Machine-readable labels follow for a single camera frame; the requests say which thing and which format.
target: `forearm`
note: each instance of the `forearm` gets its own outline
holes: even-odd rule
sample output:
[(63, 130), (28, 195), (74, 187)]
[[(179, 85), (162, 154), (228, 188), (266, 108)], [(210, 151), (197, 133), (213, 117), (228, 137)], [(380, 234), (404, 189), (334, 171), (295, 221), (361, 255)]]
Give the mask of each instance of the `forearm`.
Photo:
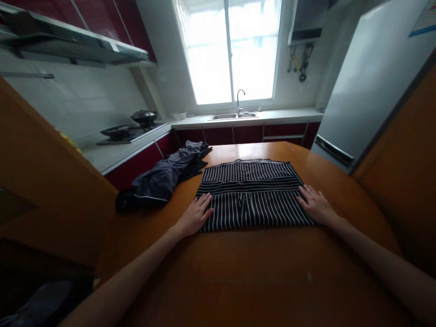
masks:
[(345, 219), (332, 220), (333, 229), (415, 315), (436, 325), (436, 281), (406, 260), (377, 244)]
[(83, 301), (60, 326), (115, 326), (147, 279), (181, 238), (178, 231), (170, 228), (156, 243)]

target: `striped apron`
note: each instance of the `striped apron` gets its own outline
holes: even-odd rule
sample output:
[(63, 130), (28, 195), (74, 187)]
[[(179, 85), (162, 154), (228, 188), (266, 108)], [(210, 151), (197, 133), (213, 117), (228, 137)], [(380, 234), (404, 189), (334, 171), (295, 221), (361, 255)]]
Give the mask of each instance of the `striped apron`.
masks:
[(246, 226), (314, 226), (298, 204), (303, 182), (290, 162), (236, 160), (204, 169), (196, 197), (211, 193), (200, 233)]

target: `refrigerator door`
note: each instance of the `refrigerator door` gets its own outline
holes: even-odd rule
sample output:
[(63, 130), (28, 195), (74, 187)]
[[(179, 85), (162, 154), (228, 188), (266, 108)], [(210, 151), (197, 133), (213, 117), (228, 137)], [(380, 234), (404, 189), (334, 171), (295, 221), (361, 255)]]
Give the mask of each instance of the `refrigerator door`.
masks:
[(409, 37), (427, 2), (391, 0), (359, 20), (318, 131), (354, 160), (312, 147), (348, 173), (436, 47), (436, 31)]

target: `exhaust hood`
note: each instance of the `exhaust hood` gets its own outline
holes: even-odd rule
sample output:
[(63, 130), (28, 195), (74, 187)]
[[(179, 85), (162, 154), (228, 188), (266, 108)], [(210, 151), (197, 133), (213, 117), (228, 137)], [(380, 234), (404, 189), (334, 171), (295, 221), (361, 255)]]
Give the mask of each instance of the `exhaust hood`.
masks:
[(149, 61), (145, 50), (30, 11), (0, 3), (0, 15), (12, 32), (0, 45), (24, 59), (97, 67)]

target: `gas stove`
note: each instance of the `gas stove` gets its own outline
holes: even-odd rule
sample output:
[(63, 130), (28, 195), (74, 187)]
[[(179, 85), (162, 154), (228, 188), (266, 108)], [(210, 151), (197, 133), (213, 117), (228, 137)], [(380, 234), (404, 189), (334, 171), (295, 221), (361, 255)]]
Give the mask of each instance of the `gas stove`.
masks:
[(165, 123), (152, 123), (152, 125), (146, 126), (146, 127), (130, 127), (128, 130), (126, 130), (126, 133), (124, 133), (121, 136), (110, 137), (106, 140), (97, 142), (97, 145), (109, 145), (109, 144), (129, 144), (138, 141), (151, 131), (154, 131), (155, 129), (158, 129), (162, 125), (165, 125)]

